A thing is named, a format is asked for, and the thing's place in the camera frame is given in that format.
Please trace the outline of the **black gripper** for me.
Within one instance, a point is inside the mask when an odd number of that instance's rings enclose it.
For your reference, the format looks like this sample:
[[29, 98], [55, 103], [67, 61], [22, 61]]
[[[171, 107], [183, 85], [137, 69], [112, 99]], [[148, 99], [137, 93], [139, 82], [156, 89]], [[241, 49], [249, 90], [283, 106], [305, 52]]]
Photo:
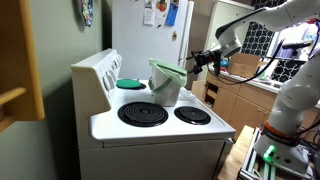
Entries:
[[220, 61], [221, 61], [221, 51], [220, 50], [196, 50], [191, 52], [192, 58], [195, 60], [195, 65], [192, 69], [192, 73], [199, 74], [202, 71], [204, 65], [213, 64], [214, 74], [220, 74]]

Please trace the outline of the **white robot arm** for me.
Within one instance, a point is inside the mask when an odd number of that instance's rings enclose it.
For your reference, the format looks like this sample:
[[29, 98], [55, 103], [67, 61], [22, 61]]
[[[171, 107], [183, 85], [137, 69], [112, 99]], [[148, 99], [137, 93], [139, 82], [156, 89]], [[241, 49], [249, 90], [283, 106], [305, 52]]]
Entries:
[[[320, 0], [287, 0], [276, 7], [263, 7], [219, 27], [215, 33], [219, 45], [207, 51], [194, 51], [192, 72], [198, 74], [209, 63], [220, 72], [220, 60], [241, 49], [235, 29], [246, 22], [257, 22], [270, 31], [281, 31], [304, 20], [317, 20]], [[308, 148], [299, 140], [304, 111], [320, 100], [320, 58], [314, 53], [297, 74], [284, 82], [276, 96], [271, 114], [262, 125], [254, 150], [263, 160], [305, 179], [313, 177]]]

